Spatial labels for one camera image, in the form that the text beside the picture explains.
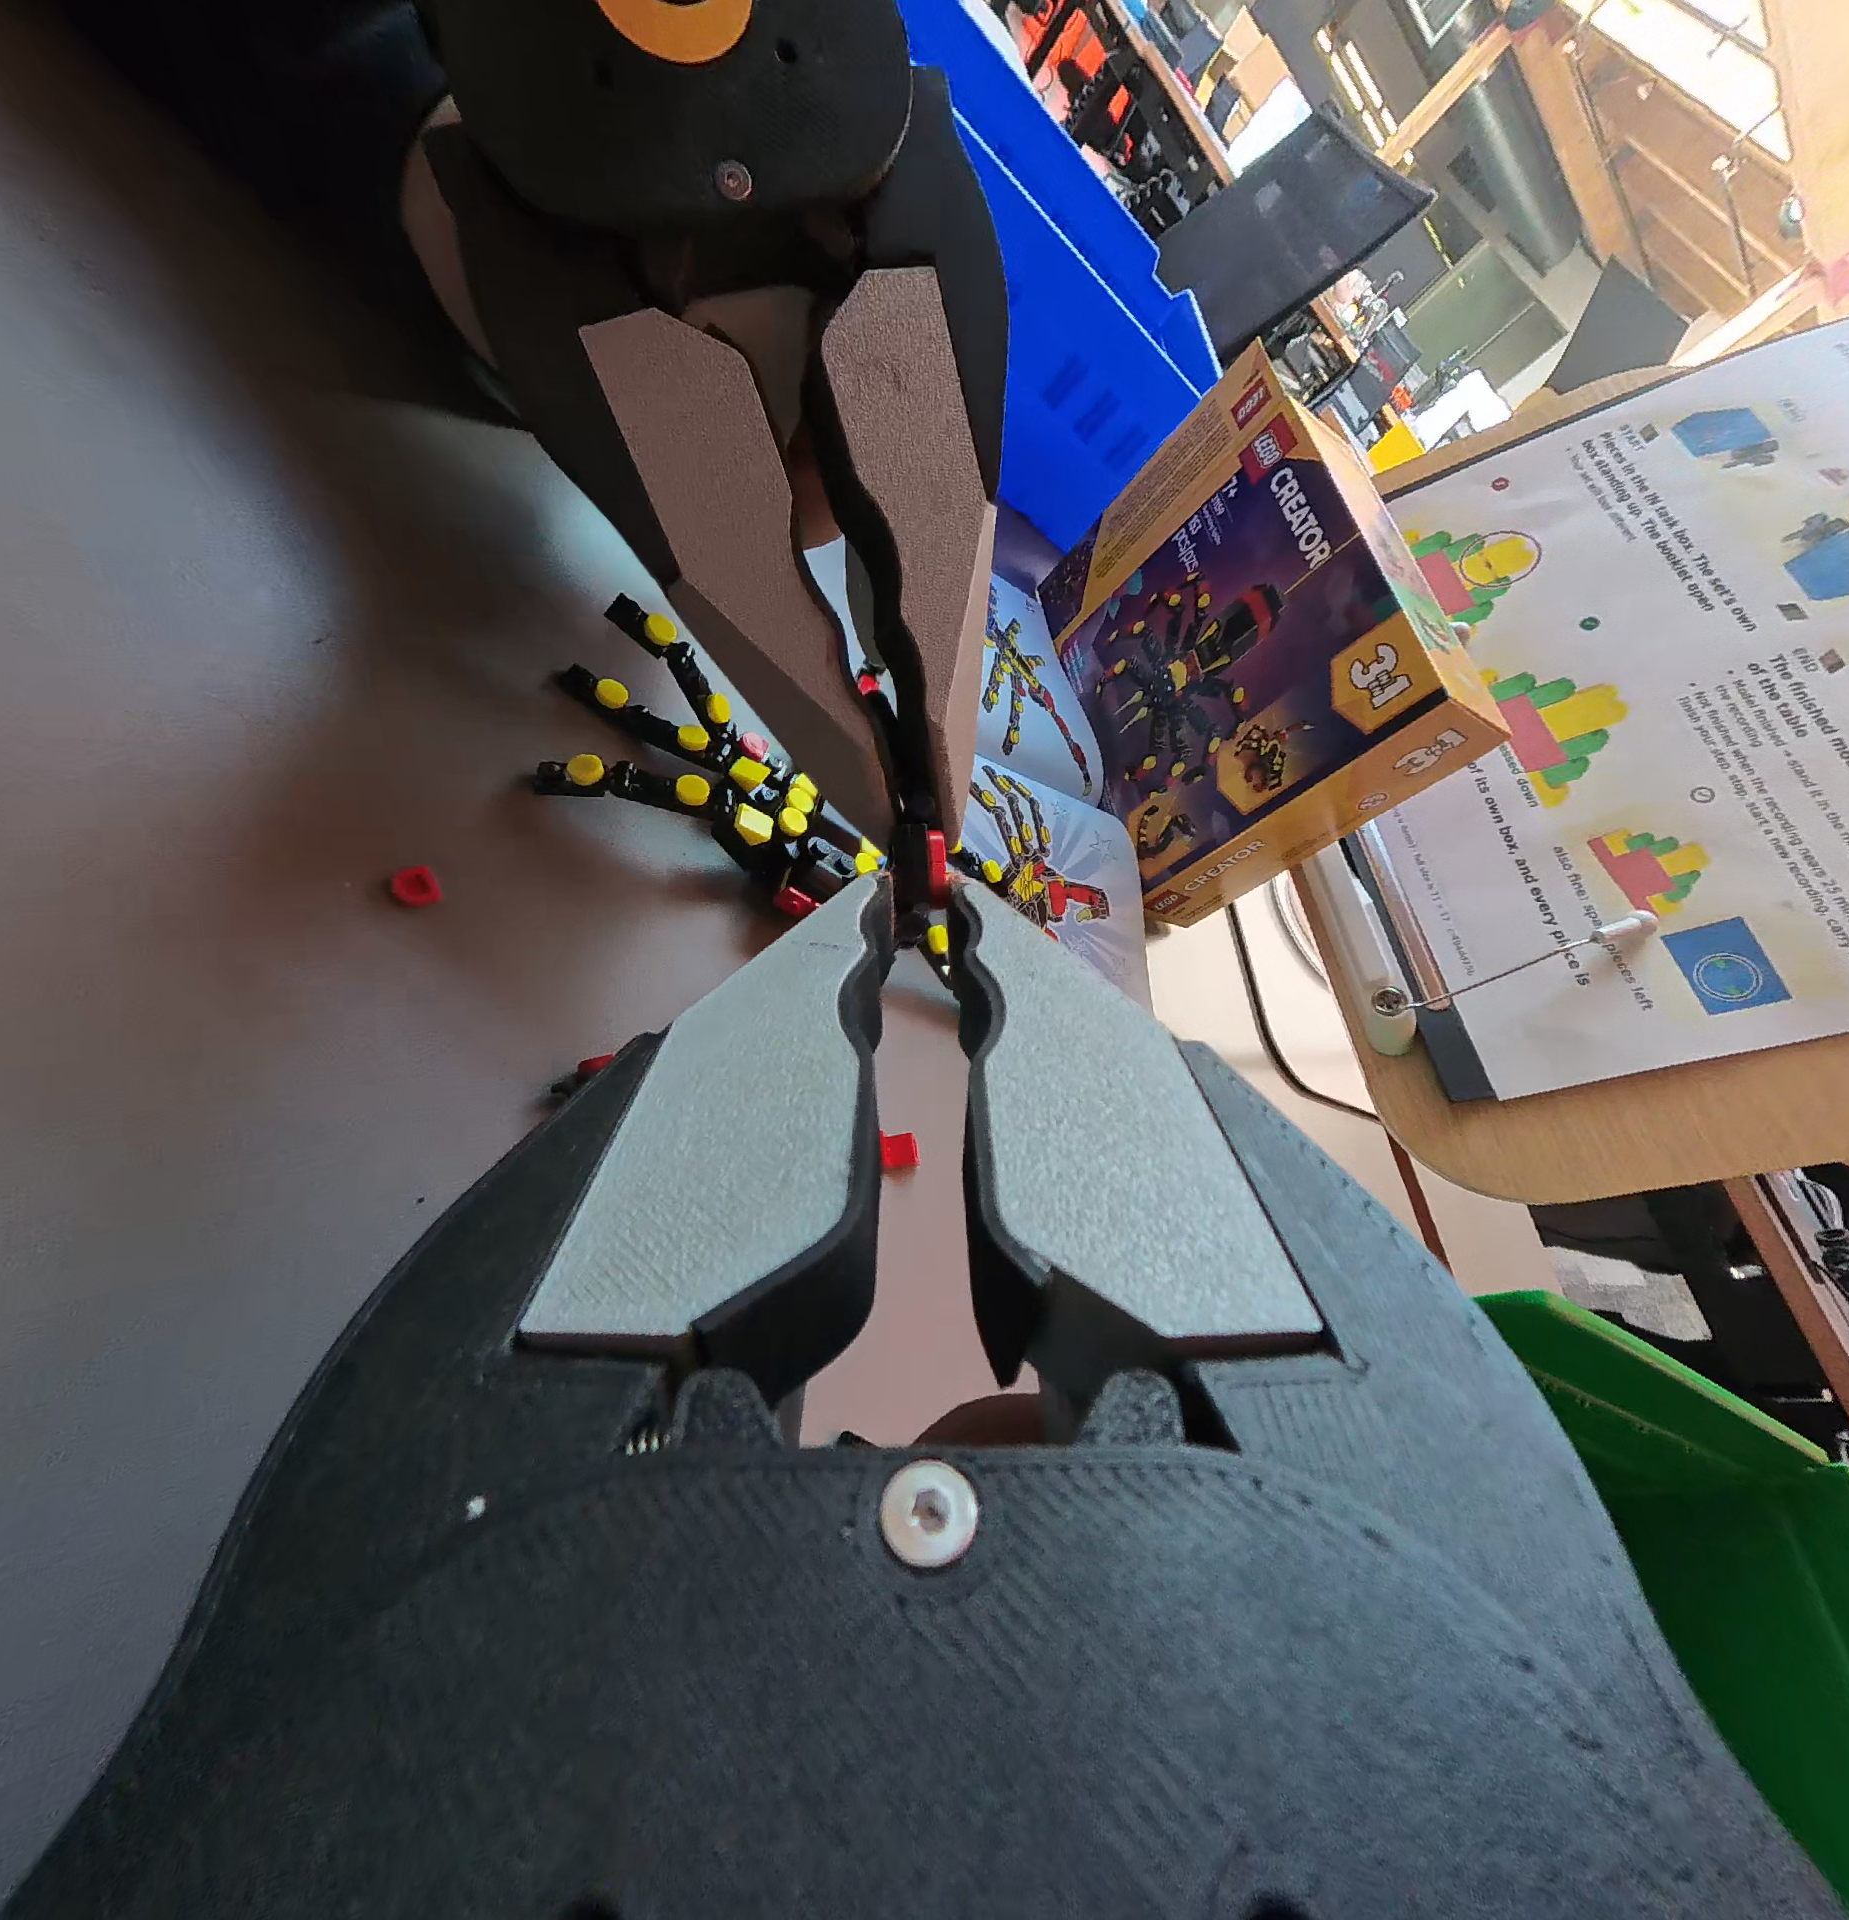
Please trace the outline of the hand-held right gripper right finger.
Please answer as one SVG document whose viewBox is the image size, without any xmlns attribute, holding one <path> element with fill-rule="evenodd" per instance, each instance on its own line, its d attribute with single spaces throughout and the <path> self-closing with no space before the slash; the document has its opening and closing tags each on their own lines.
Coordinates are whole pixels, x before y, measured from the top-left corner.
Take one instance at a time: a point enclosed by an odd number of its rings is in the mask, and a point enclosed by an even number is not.
<svg viewBox="0 0 1849 1920">
<path fill-rule="evenodd" d="M 1075 1437 L 1143 1371 L 1317 1357 L 1328 1325 L 1169 1030 L 977 884 L 946 915 L 969 1059 L 969 1294 L 999 1384 Z"/>
</svg>

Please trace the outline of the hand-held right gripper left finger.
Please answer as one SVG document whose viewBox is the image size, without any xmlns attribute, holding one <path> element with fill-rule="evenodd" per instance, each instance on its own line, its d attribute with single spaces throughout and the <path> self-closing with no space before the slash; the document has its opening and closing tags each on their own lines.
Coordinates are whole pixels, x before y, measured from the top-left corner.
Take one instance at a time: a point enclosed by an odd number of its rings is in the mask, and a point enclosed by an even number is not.
<svg viewBox="0 0 1849 1920">
<path fill-rule="evenodd" d="M 731 1368 L 784 1404 L 873 1301 L 889 876 L 855 877 L 663 1033 L 522 1343 Z"/>
</svg>

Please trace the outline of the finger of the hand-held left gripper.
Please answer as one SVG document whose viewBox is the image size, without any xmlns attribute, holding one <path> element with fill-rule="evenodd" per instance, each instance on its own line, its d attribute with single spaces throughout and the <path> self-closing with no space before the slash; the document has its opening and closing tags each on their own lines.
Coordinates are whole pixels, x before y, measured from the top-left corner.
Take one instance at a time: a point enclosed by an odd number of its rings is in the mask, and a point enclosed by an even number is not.
<svg viewBox="0 0 1849 1920">
<path fill-rule="evenodd" d="M 810 304 L 641 308 L 580 325 L 580 343 L 671 551 L 649 571 L 823 798 L 889 850 L 886 766 L 784 460 L 812 319 Z"/>
<path fill-rule="evenodd" d="M 974 761 L 994 502 L 936 268 L 872 268 L 850 286 L 815 353 L 812 434 L 868 589 L 896 815 L 953 845 Z"/>
</svg>

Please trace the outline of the black yellow lego spider model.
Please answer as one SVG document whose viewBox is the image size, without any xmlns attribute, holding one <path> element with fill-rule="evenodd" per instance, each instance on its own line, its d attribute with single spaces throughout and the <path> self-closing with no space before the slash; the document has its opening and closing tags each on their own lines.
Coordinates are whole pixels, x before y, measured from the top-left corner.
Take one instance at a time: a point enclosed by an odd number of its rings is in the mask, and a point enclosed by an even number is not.
<svg viewBox="0 0 1849 1920">
<path fill-rule="evenodd" d="M 582 664 L 568 665 L 555 685 L 638 742 L 671 754 L 672 773 L 655 773 L 632 758 L 607 761 L 582 753 L 539 763 L 529 785 L 542 798 L 617 798 L 656 807 L 698 827 L 742 871 L 751 888 L 786 920 L 804 920 L 834 901 L 853 879 L 886 876 L 886 853 L 849 826 L 828 802 L 817 780 L 795 758 L 774 753 L 761 731 L 746 731 L 735 721 L 730 696 L 703 668 L 695 646 L 661 610 L 645 608 L 617 593 L 607 619 L 661 662 L 694 717 L 672 725 L 636 703 L 628 685 Z M 916 676 L 889 676 L 864 671 L 857 693 L 872 715 L 877 747 L 886 750 L 886 773 L 896 814 L 915 814 L 939 827 L 956 868 L 956 835 L 945 827 L 936 761 L 916 700 Z M 916 948 L 931 971 L 950 983 L 953 942 L 948 924 Z"/>
</svg>

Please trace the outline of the small red black lego assembly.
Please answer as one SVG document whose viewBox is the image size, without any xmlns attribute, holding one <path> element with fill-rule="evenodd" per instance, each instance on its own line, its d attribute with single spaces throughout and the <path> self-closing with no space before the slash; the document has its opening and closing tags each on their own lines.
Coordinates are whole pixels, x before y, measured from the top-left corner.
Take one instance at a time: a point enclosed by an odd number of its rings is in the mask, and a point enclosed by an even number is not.
<svg viewBox="0 0 1849 1920">
<path fill-rule="evenodd" d="M 945 931 L 953 868 L 939 827 L 915 814 L 896 814 L 886 853 L 886 892 L 893 951 L 929 945 L 931 932 Z"/>
</svg>

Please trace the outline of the open lego instruction booklet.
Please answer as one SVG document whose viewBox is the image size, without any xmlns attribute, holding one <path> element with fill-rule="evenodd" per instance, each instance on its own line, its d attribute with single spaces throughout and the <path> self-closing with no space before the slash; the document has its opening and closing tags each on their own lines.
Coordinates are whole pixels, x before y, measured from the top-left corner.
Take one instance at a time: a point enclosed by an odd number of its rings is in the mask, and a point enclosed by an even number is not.
<svg viewBox="0 0 1849 1920">
<path fill-rule="evenodd" d="M 1030 589 L 991 577 L 977 757 L 956 864 L 1151 1005 L 1140 876 L 1104 807 L 1104 754 Z"/>
</svg>

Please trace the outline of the lego set box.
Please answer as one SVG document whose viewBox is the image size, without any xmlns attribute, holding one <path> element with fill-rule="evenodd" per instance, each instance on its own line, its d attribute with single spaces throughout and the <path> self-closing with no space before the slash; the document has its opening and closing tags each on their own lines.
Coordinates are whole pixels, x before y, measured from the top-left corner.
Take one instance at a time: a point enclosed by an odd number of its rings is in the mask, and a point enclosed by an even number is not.
<svg viewBox="0 0 1849 1920">
<path fill-rule="evenodd" d="M 1146 919 L 1191 927 L 1509 740 L 1361 459 L 1252 343 L 1040 586 Z"/>
</svg>

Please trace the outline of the blue storage bin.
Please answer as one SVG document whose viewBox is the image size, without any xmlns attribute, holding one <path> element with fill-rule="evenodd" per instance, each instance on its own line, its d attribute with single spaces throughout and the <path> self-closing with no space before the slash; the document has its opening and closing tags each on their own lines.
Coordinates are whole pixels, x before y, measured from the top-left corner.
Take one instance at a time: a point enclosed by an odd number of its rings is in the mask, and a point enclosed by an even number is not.
<svg viewBox="0 0 1849 1920">
<path fill-rule="evenodd" d="M 1070 549 L 1220 378 L 1191 292 L 1045 109 L 981 4 L 902 3 L 938 66 L 1007 274 L 1002 500 Z"/>
</svg>

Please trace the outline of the black monitor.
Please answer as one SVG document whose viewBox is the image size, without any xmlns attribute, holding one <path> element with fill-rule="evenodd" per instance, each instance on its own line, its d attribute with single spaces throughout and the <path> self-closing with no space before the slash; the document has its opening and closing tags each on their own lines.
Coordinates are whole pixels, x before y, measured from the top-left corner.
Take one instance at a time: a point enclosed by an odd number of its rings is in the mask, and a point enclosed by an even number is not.
<svg viewBox="0 0 1849 1920">
<path fill-rule="evenodd" d="M 1164 232 L 1158 277 L 1193 294 L 1227 370 L 1435 203 L 1328 107 Z"/>
</svg>

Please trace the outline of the green storage bin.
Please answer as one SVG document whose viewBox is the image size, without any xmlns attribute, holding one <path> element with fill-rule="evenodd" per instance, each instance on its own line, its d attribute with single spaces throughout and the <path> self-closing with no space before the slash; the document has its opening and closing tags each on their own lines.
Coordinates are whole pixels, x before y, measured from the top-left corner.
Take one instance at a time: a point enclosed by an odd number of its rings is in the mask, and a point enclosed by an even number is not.
<svg viewBox="0 0 1849 1920">
<path fill-rule="evenodd" d="M 1849 1908 L 1849 1463 L 1557 1292 L 1480 1308 L 1575 1446 L 1695 1693 Z"/>
</svg>

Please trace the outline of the wooden board with printed sheet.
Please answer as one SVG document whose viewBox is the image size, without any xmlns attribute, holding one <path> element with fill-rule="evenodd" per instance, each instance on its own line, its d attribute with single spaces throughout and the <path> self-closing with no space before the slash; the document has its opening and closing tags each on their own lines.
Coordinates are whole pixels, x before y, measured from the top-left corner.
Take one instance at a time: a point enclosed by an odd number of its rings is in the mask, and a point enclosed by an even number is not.
<svg viewBox="0 0 1849 1920">
<path fill-rule="evenodd" d="M 1498 750 L 1297 877 L 1377 1118 L 1523 1203 L 1849 1162 L 1849 319 L 1384 484 Z"/>
</svg>

